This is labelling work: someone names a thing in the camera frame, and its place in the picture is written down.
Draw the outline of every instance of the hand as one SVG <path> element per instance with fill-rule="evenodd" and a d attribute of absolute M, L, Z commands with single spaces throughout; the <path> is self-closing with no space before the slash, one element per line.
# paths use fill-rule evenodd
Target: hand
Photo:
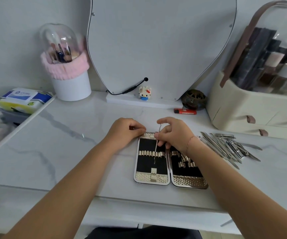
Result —
<path fill-rule="evenodd" d="M 167 149 L 172 145 L 180 152 L 185 153 L 188 143 L 194 134 L 184 121 L 175 119 L 174 117 L 165 117 L 157 120 L 157 123 L 169 123 L 160 133 L 155 133 L 155 138 L 159 140 L 158 146 L 162 146 L 167 142 L 165 145 Z"/>
<path fill-rule="evenodd" d="M 104 141 L 107 141 L 112 149 L 118 151 L 124 148 L 133 138 L 146 132 L 144 125 L 132 118 L 119 118 L 109 129 Z"/>

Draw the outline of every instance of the dark pants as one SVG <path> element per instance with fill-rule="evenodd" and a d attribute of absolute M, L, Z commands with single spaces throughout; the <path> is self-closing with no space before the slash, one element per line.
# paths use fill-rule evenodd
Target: dark pants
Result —
<path fill-rule="evenodd" d="M 149 226 L 144 229 L 106 228 L 94 229 L 86 239 L 202 239 L 199 231 Z"/>

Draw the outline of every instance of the drawer pull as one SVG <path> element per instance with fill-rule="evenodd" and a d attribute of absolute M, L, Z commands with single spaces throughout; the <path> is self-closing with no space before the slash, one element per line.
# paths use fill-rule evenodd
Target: drawer pull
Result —
<path fill-rule="evenodd" d="M 252 124 L 256 123 L 256 120 L 253 116 L 246 116 L 246 120 L 248 123 L 252 123 Z"/>
<path fill-rule="evenodd" d="M 268 132 L 267 132 L 266 130 L 264 130 L 264 129 L 259 129 L 259 131 L 260 131 L 260 135 L 261 135 L 261 136 L 268 137 Z"/>

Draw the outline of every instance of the person's left hand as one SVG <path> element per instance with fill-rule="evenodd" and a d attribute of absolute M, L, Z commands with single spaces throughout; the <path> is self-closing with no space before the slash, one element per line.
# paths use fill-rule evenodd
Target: person's left hand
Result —
<path fill-rule="evenodd" d="M 144 125 L 132 118 L 119 118 L 109 129 L 104 141 L 108 142 L 112 149 L 118 151 L 124 148 L 130 141 L 146 132 Z"/>

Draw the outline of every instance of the white desk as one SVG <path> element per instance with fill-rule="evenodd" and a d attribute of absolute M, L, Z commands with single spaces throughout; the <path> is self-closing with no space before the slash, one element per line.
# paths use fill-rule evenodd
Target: white desk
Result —
<path fill-rule="evenodd" d="M 93 92 L 78 102 L 55 99 L 19 127 L 0 147 L 0 188 L 16 187 L 26 193 L 27 189 L 49 191 L 103 139 L 119 117 L 132 117 L 147 131 L 159 128 L 158 118 L 174 116 L 183 119 L 196 135 L 200 131 L 217 132 L 205 110 L 196 116 L 181 115 L 173 110 L 108 104 L 105 96 Z M 245 158 L 238 164 L 239 172 L 287 209 L 287 140 L 235 135 L 237 141 L 264 149 L 249 148 L 262 162 Z M 137 184 L 133 180 L 136 148 L 135 140 L 109 163 L 86 217 L 105 215 L 136 223 L 239 233 L 235 226 L 220 227 L 230 217 L 217 204 L 211 189 Z"/>

